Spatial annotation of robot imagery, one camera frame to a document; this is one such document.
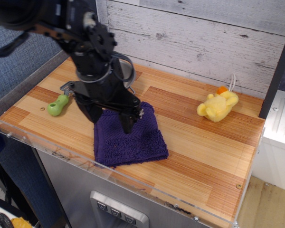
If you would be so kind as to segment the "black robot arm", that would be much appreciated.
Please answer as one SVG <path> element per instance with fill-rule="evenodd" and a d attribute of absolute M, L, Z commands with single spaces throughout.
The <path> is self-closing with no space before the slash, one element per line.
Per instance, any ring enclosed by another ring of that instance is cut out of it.
<path fill-rule="evenodd" d="M 96 123 L 103 109 L 119 114 L 125 133 L 132 131 L 143 111 L 128 88 L 136 73 L 125 76 L 121 61 L 129 58 L 114 51 L 114 34 L 98 20 L 93 0 L 0 0 L 0 25 L 21 35 L 0 48 L 10 55 L 30 33 L 53 38 L 72 58 L 78 81 L 66 84 L 85 116 Z"/>

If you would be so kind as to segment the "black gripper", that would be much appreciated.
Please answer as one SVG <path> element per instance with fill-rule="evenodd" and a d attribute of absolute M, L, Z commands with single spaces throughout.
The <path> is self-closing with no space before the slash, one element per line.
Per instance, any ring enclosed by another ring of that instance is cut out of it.
<path fill-rule="evenodd" d="M 124 87 L 123 73 L 111 71 L 95 81 L 72 81 L 76 103 L 81 112 L 92 123 L 97 123 L 103 109 L 119 113 L 125 134 L 130 134 L 138 119 L 143 116 L 140 100 Z"/>

